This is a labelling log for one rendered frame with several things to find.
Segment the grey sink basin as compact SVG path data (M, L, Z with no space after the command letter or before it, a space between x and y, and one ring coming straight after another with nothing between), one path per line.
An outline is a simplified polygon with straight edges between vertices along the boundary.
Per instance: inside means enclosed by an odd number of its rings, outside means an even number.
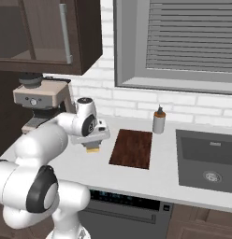
M232 134L176 130L179 185L232 193Z

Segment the beige coffee machine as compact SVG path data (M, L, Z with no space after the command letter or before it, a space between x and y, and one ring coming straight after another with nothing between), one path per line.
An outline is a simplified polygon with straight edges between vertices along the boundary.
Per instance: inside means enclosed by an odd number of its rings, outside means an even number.
M43 77L40 73L22 73L19 82L20 86L13 91L14 102L33 111L33 117L22 127L24 134L60 113L76 112L71 102L69 79Z

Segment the grey window with blinds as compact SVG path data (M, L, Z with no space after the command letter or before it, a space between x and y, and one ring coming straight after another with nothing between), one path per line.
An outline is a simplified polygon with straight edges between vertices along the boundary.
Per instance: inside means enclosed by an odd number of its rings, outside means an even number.
M232 95L232 0L113 0L118 87Z

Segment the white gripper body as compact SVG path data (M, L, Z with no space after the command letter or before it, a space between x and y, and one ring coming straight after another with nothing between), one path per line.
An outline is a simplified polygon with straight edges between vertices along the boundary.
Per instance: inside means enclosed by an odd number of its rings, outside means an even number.
M101 142L110 138L109 128L95 127L88 136L71 136L73 145L82 144L86 148L98 148Z

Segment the white soap dispenser bottle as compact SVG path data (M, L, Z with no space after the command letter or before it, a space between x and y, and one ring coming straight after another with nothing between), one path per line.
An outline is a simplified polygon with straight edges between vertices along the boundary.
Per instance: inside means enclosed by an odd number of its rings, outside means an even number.
M153 114L152 131L155 134L161 134L165 128L166 113L161 106Z

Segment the dark brown glass cupboard door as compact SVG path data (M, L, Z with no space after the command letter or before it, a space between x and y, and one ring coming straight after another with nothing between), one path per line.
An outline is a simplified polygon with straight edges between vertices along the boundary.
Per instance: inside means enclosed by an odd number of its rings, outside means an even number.
M59 4L66 4L72 64ZM100 0L0 0L0 71L81 76L102 53Z

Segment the grey dishwasher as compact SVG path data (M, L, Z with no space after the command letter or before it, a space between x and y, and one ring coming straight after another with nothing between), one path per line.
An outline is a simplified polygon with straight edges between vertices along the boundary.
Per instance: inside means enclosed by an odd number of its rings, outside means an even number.
M173 204L91 190L80 221L92 239L167 239Z

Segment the brown base cupboard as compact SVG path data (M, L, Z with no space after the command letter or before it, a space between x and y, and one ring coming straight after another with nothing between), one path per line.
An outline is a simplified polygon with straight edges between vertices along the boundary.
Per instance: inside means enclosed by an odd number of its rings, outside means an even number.
M232 239L232 213L174 204L167 239Z

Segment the dark wooden cutting board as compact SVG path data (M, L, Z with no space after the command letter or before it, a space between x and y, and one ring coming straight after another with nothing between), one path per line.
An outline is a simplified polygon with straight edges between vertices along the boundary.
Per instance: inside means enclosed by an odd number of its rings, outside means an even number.
M138 169L150 168L152 133L121 129L109 164Z

